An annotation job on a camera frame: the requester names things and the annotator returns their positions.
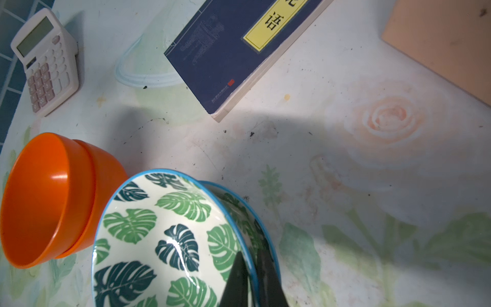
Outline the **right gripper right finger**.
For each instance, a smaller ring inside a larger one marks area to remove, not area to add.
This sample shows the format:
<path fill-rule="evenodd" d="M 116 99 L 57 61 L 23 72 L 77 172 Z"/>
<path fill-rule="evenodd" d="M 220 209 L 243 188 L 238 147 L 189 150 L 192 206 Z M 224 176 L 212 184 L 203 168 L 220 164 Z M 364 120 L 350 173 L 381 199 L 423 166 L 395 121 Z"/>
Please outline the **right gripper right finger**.
<path fill-rule="evenodd" d="M 258 251 L 256 272 L 259 283 L 260 306 L 289 307 L 280 280 L 277 277 L 274 262 L 268 251 Z"/>

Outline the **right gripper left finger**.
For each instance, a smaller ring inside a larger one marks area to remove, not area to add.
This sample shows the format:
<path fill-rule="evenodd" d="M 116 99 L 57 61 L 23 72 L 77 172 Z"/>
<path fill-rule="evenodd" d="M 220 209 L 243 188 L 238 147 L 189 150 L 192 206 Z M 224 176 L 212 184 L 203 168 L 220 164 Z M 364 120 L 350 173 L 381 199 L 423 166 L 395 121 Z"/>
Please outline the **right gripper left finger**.
<path fill-rule="evenodd" d="M 248 270 L 241 252 L 236 254 L 219 307 L 248 307 Z"/>

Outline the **small orange bowl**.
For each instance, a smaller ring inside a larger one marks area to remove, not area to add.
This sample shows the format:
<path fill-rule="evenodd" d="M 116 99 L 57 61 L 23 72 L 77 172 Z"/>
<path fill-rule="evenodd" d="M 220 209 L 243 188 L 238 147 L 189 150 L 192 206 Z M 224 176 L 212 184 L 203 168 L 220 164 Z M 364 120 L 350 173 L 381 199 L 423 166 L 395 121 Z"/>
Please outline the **small orange bowl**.
<path fill-rule="evenodd" d="M 7 260 L 27 269 L 60 256 L 79 240 L 92 212 L 95 172 L 72 139 L 43 133 L 22 150 L 1 204 Z"/>

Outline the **green leaf bowl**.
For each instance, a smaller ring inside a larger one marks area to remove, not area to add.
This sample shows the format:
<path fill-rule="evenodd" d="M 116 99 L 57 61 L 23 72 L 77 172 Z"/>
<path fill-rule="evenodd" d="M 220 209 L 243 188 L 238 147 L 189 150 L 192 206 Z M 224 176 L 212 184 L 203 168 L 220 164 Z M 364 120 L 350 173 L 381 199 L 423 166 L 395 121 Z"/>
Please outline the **green leaf bowl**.
<path fill-rule="evenodd" d="M 218 306 L 237 254 L 258 306 L 253 245 L 234 201 L 189 175 L 134 175 L 108 202 L 93 248 L 95 306 Z"/>
<path fill-rule="evenodd" d="M 277 277 L 281 279 L 280 265 L 275 247 L 265 225 L 253 208 L 237 193 L 222 185 L 204 180 L 201 180 L 200 184 L 213 193 L 220 201 L 222 207 L 227 211 L 227 216 L 233 221 L 232 229 L 240 234 L 237 239 L 241 247 L 247 249 L 242 254 L 249 269 L 252 286 L 254 288 L 258 286 L 256 262 L 257 254 L 260 250 L 269 252 Z"/>

